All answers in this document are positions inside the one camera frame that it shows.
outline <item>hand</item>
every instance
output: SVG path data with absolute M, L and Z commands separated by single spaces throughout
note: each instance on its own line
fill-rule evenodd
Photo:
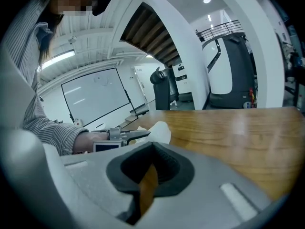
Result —
M 108 140 L 107 132 L 82 132 L 76 137 L 73 145 L 73 153 L 93 152 L 93 143 Z

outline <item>ceiling light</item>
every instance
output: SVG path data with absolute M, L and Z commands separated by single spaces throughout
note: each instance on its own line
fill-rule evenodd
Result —
M 58 61 L 64 60 L 64 59 L 72 57 L 74 55 L 75 55 L 75 51 L 74 50 L 70 50 L 70 51 L 64 52 L 64 53 L 62 53 L 60 55 L 57 55 L 54 58 L 52 58 L 51 60 L 45 62 L 42 65 L 42 70 L 47 68 L 48 66 L 54 64 L 54 63 L 57 63 Z
M 84 99 L 82 99 L 82 100 L 80 100 L 80 101 L 75 102 L 74 104 L 78 104 L 78 103 L 80 103 L 80 102 L 82 102 L 82 101 L 84 101 L 84 100 L 86 100 L 86 99 L 84 98 Z
M 204 3 L 209 3 L 211 0 L 203 0 Z
M 76 91 L 76 90 L 78 90 L 78 89 L 81 89 L 81 86 L 80 86 L 80 87 L 77 87 L 77 88 L 74 88 L 74 89 L 71 90 L 71 91 L 67 91 L 67 92 L 65 93 L 65 95 L 67 95 L 67 94 L 69 94 L 69 93 L 72 93 L 72 92 L 74 92 L 74 91 Z

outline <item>striped shirt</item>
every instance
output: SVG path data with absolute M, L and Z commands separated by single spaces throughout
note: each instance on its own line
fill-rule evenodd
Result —
M 72 154 L 76 136 L 88 130 L 72 124 L 57 124 L 50 121 L 37 96 L 39 40 L 44 35 L 52 33 L 47 23 L 37 23 L 37 20 L 48 2 L 31 0 L 11 23 L 4 35 L 3 43 L 13 62 L 35 92 L 24 116 L 23 129 L 33 132 L 43 143 L 55 146 L 60 155 L 69 155 Z

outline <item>wooden table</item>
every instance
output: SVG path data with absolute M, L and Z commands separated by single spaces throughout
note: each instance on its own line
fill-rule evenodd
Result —
M 124 130 L 164 121 L 171 145 L 216 157 L 276 200 L 293 187 L 305 160 L 305 119 L 293 108 L 149 112 Z

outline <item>doorway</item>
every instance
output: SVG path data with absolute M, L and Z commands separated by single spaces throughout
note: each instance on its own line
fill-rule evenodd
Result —
M 156 65 L 145 65 L 145 66 L 135 66 L 136 77 L 139 80 L 140 87 L 144 92 L 144 96 L 148 103 L 155 100 L 153 84 L 151 83 L 150 77 L 153 72 L 157 69 Z

